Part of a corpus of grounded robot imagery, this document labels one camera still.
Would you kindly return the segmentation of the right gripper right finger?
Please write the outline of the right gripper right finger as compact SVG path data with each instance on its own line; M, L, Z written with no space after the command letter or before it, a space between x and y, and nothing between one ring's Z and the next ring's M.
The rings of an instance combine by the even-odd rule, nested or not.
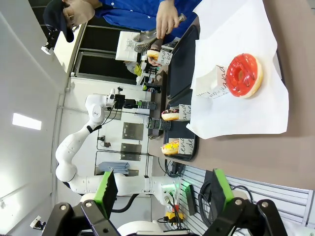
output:
M213 169L210 186L210 215L214 217L205 236L231 236L245 229L251 236L286 236L287 231L273 201L256 204L236 197L222 169Z

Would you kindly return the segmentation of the person left hand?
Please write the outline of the person left hand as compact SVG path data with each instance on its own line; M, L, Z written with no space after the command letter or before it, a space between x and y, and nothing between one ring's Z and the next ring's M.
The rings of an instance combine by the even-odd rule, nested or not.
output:
M179 25L179 15L174 0L160 2L156 16L157 39L163 39Z

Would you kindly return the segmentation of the person right hand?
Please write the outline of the person right hand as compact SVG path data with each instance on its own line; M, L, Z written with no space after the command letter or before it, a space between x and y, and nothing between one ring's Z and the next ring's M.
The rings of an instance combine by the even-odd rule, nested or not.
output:
M163 44L163 39L156 39L151 45L150 50L160 51Z

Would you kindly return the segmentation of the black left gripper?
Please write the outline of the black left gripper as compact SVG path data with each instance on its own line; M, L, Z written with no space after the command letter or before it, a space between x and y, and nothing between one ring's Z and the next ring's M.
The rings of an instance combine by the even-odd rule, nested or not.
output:
M116 94L115 95L115 109L143 109L142 100L134 100L134 99L125 99L125 95Z

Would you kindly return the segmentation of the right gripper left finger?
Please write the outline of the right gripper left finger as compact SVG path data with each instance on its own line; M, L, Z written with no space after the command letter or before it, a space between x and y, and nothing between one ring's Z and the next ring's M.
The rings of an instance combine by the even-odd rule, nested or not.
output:
M96 194L71 206L56 204L42 232L43 236L79 236L84 230L91 230L94 236L119 236L120 233L110 221L110 215L118 189L114 174L106 172Z

